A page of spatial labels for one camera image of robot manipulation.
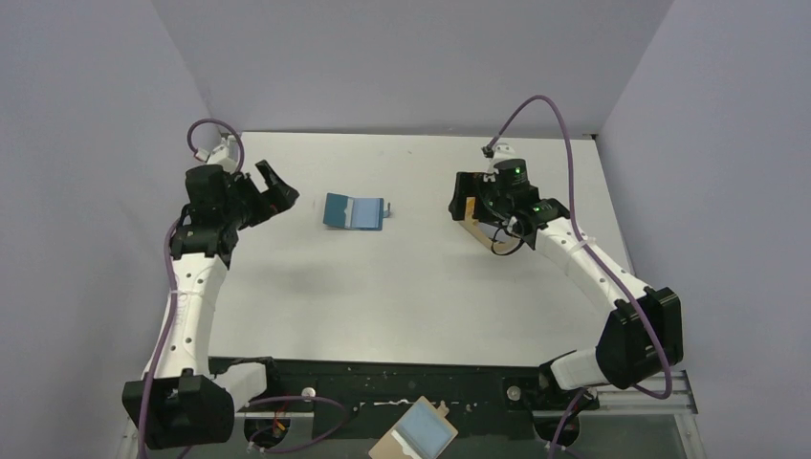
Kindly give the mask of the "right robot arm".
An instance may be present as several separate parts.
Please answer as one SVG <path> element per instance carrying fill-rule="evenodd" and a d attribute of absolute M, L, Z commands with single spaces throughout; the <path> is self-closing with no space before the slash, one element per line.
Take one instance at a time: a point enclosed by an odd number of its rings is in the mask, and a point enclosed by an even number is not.
<path fill-rule="evenodd" d="M 452 220 L 494 224 L 552 261 L 604 317 L 597 343 L 541 366 L 562 391 L 613 385 L 626 389 L 684 358 L 681 302 L 627 273 L 577 230 L 570 211 L 530 184 L 522 159 L 501 160 L 486 172 L 460 171 L 449 202 Z"/>

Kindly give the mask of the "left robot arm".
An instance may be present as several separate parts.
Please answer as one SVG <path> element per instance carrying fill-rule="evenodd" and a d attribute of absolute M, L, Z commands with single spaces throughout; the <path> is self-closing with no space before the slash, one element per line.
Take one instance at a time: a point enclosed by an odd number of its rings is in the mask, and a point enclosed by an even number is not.
<path fill-rule="evenodd" d="M 290 209 L 298 191 L 270 164 L 255 165 L 267 188 L 250 174 L 220 164 L 186 172 L 188 201 L 164 239 L 169 281 L 157 343 L 142 376 L 127 382 L 121 399 L 138 431 L 137 455 L 151 449 L 223 443 L 238 407 L 263 392 L 267 379 L 249 364 L 225 384 L 209 372 L 209 342 L 216 302 L 238 242 L 238 232 Z"/>

